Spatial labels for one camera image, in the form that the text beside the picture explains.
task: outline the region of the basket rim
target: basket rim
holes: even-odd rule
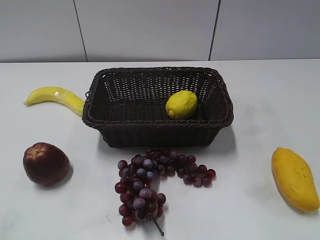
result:
[[[99,81],[102,80],[104,75],[109,73],[124,73],[124,74],[147,74],[148,72],[161,71],[161,72],[188,72],[188,71],[198,71],[199,73],[207,73],[208,75],[216,75],[220,78],[221,83],[224,88],[220,89],[224,93],[224,100],[226,103],[226,114],[221,119],[215,120],[194,120],[194,119],[181,119],[181,120],[126,120],[126,121],[108,121],[96,119],[91,116],[92,102],[95,98],[97,87]],[[233,103],[228,94],[226,84],[222,78],[222,76],[218,73],[217,70],[212,69],[210,67],[192,67],[192,66],[162,66],[162,67],[112,67],[102,69],[97,72],[93,78],[89,91],[85,94],[86,100],[83,107],[82,121],[89,127],[99,129],[96,125],[103,125],[104,129],[107,128],[130,128],[130,127],[153,127],[153,128],[161,128],[161,127],[200,127],[200,128],[224,128],[229,126],[234,119],[233,114]]]

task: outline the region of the grape stem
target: grape stem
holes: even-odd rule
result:
[[[160,228],[159,224],[157,223],[157,220],[155,220],[154,218],[152,218],[152,221],[154,222],[156,228],[159,230],[161,236],[163,237],[165,235],[165,233],[162,231],[162,229]]]

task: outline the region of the white wall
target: white wall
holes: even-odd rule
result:
[[[320,58],[320,0],[221,0],[211,60],[301,58]]]
[[[0,62],[86,61],[73,0],[0,0]]]
[[[87,57],[208,60],[218,0],[75,0]]]

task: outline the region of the red apple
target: red apple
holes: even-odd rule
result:
[[[24,152],[23,167],[32,182],[48,186],[67,175],[70,162],[61,149],[46,142],[38,142]]]

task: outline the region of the yellow mango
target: yellow mango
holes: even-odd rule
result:
[[[307,162],[290,149],[278,147],[272,155],[272,172],[280,193],[297,209],[314,212],[320,201]]]

